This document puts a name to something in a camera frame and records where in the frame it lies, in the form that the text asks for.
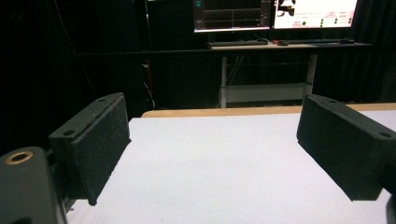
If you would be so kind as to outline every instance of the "screw hole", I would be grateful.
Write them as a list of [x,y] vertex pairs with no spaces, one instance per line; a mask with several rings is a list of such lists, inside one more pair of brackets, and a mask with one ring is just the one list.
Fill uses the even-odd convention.
[[388,133],[379,133],[381,136],[384,136],[384,137],[387,137],[387,138],[390,138],[390,137],[392,137],[392,135],[390,135],[390,134],[388,134]]
[[31,224],[31,223],[33,223],[33,221],[29,217],[23,217],[21,219],[11,222],[11,224]]
[[33,152],[31,151],[18,152],[8,157],[6,160],[6,164],[8,165],[20,164],[24,161],[30,160],[30,158],[32,157],[33,157]]
[[71,134],[73,134],[75,131],[73,131],[73,130],[69,130],[69,131],[67,131],[67,132],[64,132],[64,136],[68,136],[68,135],[71,135]]

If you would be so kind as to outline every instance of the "desk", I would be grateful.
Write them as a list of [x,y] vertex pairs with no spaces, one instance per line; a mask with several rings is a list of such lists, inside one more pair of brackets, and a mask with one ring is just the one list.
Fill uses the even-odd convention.
[[[389,194],[351,202],[297,144],[300,114],[291,110],[299,108],[285,108],[290,113],[132,119],[132,142],[98,204],[76,201],[69,223],[385,224]],[[386,108],[362,113],[396,130],[396,104],[366,108]]]
[[[261,46],[237,46],[237,47],[213,47],[214,51],[231,50],[231,49],[261,49],[262,53],[266,50],[273,49],[315,49],[319,46],[328,46],[334,48],[361,48],[363,46],[370,46],[369,44],[325,44],[325,45],[289,45],[278,46],[272,43]],[[305,94],[312,93],[314,86],[315,70],[317,66],[318,54],[312,53],[308,63],[308,71],[305,82],[301,83],[287,83],[287,84],[270,84],[270,85],[242,85],[242,86],[227,86],[227,56],[223,56],[221,60],[221,97],[220,107],[225,108],[227,102],[254,102],[254,101],[279,101],[279,100],[302,100]]]

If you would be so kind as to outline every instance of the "mounting hole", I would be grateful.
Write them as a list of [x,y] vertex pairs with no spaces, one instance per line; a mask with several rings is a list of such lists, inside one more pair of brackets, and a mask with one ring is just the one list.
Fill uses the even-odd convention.
[[15,154],[9,156],[6,159],[6,164],[7,165],[20,164],[20,163],[23,163],[24,161],[30,160],[30,158],[32,158],[32,157],[33,157],[33,152],[31,152],[31,151],[18,152],[18,153],[15,153]]
[[73,134],[74,132],[75,131],[73,131],[73,130],[66,131],[66,132],[64,132],[64,136],[69,136],[69,135]]
[[387,137],[387,138],[390,138],[390,137],[392,137],[392,135],[390,135],[390,134],[388,134],[388,133],[379,133],[381,136],[383,136],[383,137]]

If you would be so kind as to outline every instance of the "black curtain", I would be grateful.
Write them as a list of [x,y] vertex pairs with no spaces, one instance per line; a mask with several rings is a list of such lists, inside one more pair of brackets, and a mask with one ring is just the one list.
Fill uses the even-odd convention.
[[[361,43],[394,46],[396,1],[360,0],[348,37]],[[390,88],[395,82],[396,74],[391,72],[395,59],[394,52],[321,55],[314,93],[343,102],[396,101],[391,97],[396,90]]]

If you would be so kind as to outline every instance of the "cable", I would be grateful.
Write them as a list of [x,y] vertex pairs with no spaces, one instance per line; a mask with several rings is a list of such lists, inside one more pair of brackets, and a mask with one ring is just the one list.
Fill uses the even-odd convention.
[[[67,41],[69,42],[69,45],[70,45],[70,47],[71,47],[73,53],[76,54],[76,49],[75,49],[74,46],[73,46],[73,43],[72,43],[72,41],[71,41],[71,39],[70,39],[69,34],[67,33],[66,27],[64,26],[64,20],[62,19],[61,13],[59,12],[58,2],[57,2],[57,0],[53,0],[53,2],[54,2],[54,4],[55,4],[56,13],[57,13],[57,15],[58,15],[59,21],[60,21],[60,23],[61,23],[61,25],[62,25],[62,29],[64,30],[64,35],[66,36]],[[81,62],[78,62],[78,64],[79,64],[79,66],[81,66],[82,72],[84,73],[85,78],[86,78],[87,81],[88,81],[88,85],[90,86],[90,89],[91,89],[91,92],[92,92],[93,97],[94,97],[95,99],[97,99],[98,97],[97,97],[96,92],[95,92],[95,90],[94,90],[94,88],[93,88],[93,85],[92,85],[92,83],[91,83],[91,79],[90,79],[90,77],[88,76],[87,71],[85,70],[85,68],[84,68],[84,66],[82,65]]]
[[[225,80],[226,86],[231,85],[233,83],[233,80],[236,77],[236,73],[238,72],[239,66],[241,65],[241,62],[245,59],[245,56],[242,56],[239,58],[239,56],[236,57],[235,63],[233,64],[233,70],[231,70],[230,75],[228,75],[227,79]],[[216,108],[219,108],[220,102],[221,102],[221,87],[219,89],[219,103],[216,106]]]

